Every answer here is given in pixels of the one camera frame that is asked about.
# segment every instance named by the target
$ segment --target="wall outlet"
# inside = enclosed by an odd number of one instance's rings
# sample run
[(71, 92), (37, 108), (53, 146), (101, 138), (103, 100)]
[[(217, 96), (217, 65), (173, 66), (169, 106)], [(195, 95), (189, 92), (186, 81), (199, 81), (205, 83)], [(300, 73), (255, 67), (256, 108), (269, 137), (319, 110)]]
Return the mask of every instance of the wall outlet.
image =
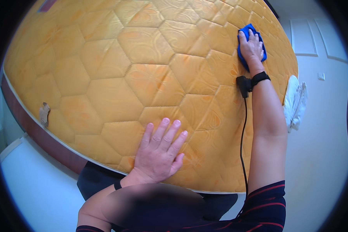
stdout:
[(318, 73), (318, 79), (321, 80), (321, 81), (324, 81), (325, 80), (325, 73), (323, 73), (323, 72), (320, 73), (319, 72)]

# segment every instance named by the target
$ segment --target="dark shirt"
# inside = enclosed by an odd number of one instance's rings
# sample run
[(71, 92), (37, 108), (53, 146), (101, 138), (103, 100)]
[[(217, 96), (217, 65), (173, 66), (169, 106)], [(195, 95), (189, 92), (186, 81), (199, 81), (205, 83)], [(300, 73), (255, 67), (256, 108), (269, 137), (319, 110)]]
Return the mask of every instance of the dark shirt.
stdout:
[[(199, 221), (191, 227), (171, 232), (232, 231), (232, 232), (281, 232), (285, 225), (285, 181), (276, 182), (250, 193), (239, 217), (226, 221)], [(92, 226), (79, 226), (76, 232), (102, 232)], [(125, 229), (123, 232), (134, 232)]]

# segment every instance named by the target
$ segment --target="hand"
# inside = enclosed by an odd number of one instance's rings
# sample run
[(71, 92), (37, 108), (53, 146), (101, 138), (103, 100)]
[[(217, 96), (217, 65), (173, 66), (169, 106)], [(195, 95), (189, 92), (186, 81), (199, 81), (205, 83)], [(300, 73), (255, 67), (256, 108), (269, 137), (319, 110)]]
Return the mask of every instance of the hand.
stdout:
[(149, 123), (144, 132), (138, 152), (135, 156), (133, 170), (121, 181), (121, 187), (140, 184), (158, 183), (174, 175), (183, 165), (184, 153), (178, 152), (187, 138), (187, 131), (183, 131), (173, 142), (173, 138), (180, 127), (180, 121), (175, 120), (164, 135), (170, 119), (161, 121), (155, 134), (153, 124)]
[(239, 32), (240, 39), (240, 50), (241, 54), (249, 63), (252, 59), (257, 58), (259, 61), (263, 59), (264, 50), (263, 50), (263, 42), (259, 41), (259, 35), (253, 35), (251, 29), (249, 29), (249, 41), (246, 41), (246, 36), (243, 31)]

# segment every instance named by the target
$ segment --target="black cord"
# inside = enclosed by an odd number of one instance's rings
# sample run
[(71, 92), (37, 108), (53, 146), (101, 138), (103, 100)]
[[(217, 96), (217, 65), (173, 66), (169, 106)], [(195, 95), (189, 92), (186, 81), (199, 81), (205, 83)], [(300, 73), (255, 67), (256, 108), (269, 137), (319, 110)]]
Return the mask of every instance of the black cord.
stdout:
[[(244, 172), (244, 178), (245, 178), (245, 187), (246, 187), (246, 197), (245, 197), (245, 201), (247, 198), (247, 193), (248, 193), (248, 187), (247, 187), (247, 178), (246, 178), (246, 171), (245, 171), (245, 165), (243, 163), (243, 159), (242, 159), (242, 140), (243, 140), (243, 133), (245, 132), (245, 127), (246, 127), (246, 120), (247, 120), (247, 105), (246, 105), (246, 98), (244, 98), (245, 101), (245, 123), (244, 123), (244, 127), (242, 128), (242, 134), (241, 134), (241, 142), (240, 142), (240, 159), (241, 159), (241, 164), (242, 164), (242, 170)], [(243, 206), (240, 210), (240, 212), (237, 214), (236, 218), (240, 215), (240, 213), (243, 210)]]

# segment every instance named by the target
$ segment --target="hexagonal quilting pattern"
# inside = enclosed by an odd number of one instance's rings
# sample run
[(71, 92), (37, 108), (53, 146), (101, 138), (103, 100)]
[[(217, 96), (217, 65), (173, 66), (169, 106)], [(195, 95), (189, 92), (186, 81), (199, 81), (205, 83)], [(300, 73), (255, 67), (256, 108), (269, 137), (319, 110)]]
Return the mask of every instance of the hexagonal quilting pattern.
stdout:
[(168, 64), (174, 55), (157, 28), (127, 27), (118, 40), (133, 63)]
[[(297, 60), (263, 0), (38, 0), (8, 48), (4, 70), (26, 109), (83, 155), (119, 171), (134, 166), (144, 128), (164, 117), (188, 131), (183, 166), (165, 183), (244, 192), (238, 154), (245, 109), (235, 88), (249, 73), (237, 57), (238, 29), (260, 31), (263, 63), (283, 101)], [(251, 98), (243, 142), (249, 173)]]
[(125, 79), (144, 106), (178, 105), (184, 96), (167, 65), (134, 64)]

